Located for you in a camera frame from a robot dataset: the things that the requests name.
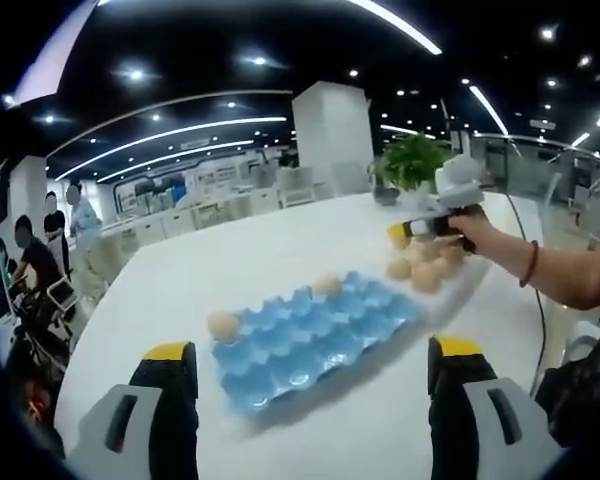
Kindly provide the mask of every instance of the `bracelet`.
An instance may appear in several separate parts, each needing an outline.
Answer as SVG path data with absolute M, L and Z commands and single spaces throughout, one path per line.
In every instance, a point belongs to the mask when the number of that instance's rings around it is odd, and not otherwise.
M 531 255 L 531 262 L 529 262 L 529 269 L 527 270 L 527 274 L 520 280 L 520 288 L 527 286 L 527 283 L 529 283 L 529 280 L 531 280 L 533 272 L 536 269 L 536 263 L 538 263 L 538 251 L 540 250 L 540 248 L 538 247 L 538 242 L 533 240 L 531 242 L 531 245 L 533 245 L 533 254 Z

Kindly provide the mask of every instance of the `white table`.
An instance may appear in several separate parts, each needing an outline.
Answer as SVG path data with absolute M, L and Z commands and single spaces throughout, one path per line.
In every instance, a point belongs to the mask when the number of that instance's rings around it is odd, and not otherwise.
M 527 236 L 542 240 L 534 202 L 517 199 Z M 491 221 L 519 229 L 506 198 L 488 194 Z M 205 480 L 429 478 L 427 339 L 434 331 L 478 342 L 503 377 L 529 389 L 541 348 L 533 290 L 482 258 L 440 294 L 412 292 L 427 325 L 398 334 L 312 389 L 272 405 L 258 420 L 231 413 L 210 355 L 206 316 L 257 307 L 323 274 L 383 277 L 388 225 L 404 209 L 356 195 L 225 223 L 141 249 L 91 317 L 66 373 L 55 426 L 70 451 L 78 422 L 112 386 L 128 383 L 143 354 L 191 340 L 198 350 L 198 469 Z

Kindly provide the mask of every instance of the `black shirt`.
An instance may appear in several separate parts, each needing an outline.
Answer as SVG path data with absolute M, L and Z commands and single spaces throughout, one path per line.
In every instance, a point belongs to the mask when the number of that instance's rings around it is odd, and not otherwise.
M 50 213 L 44 217 L 45 232 L 55 232 L 59 228 L 64 230 L 64 225 L 64 213 L 62 213 L 60 210 L 56 210 L 55 213 Z
M 35 270 L 37 287 L 43 291 L 62 278 L 53 253 L 37 237 L 31 237 L 29 245 L 22 253 L 22 261 L 31 265 L 31 268 Z

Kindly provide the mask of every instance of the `blue egg tray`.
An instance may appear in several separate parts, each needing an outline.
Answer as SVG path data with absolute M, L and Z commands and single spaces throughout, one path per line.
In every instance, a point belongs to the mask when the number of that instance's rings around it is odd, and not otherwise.
M 308 287 L 289 300 L 265 300 L 262 310 L 243 310 L 239 339 L 214 342 L 222 388 L 231 407 L 255 412 L 321 375 L 353 364 L 369 347 L 415 324 L 419 309 L 403 294 L 349 272 L 340 293 L 312 296 Z

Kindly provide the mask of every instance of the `black cable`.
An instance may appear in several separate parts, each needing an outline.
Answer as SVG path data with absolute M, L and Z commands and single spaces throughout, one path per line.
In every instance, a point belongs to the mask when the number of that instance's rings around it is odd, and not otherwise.
M 509 194 L 504 192 L 504 195 L 507 197 L 507 200 L 509 200 L 509 204 L 511 205 L 511 208 L 513 209 L 513 213 L 516 216 L 516 221 L 518 222 L 518 227 L 520 227 L 520 233 L 522 234 L 522 239 L 527 241 L 527 236 L 524 233 L 524 228 L 522 227 L 522 221 L 520 220 L 520 215 L 518 215 L 518 210 L 516 209 L 516 206 L 513 204 L 513 200 L 511 200 L 511 197 L 509 196 Z M 533 393 L 534 388 L 537 387 L 536 381 L 538 379 L 538 374 L 540 372 L 540 365 L 542 364 L 542 358 L 544 357 L 544 350 L 545 350 L 545 347 L 547 344 L 547 321 L 544 317 L 544 308 L 542 307 L 542 301 L 540 300 L 540 293 L 538 292 L 537 289 L 534 289 L 534 291 L 536 292 L 536 300 L 538 302 L 538 308 L 540 309 L 540 318 L 542 320 L 542 348 L 540 348 L 540 357 L 538 358 L 538 364 L 536 365 L 536 373 L 533 376 L 533 383 L 531 384 L 530 393 Z

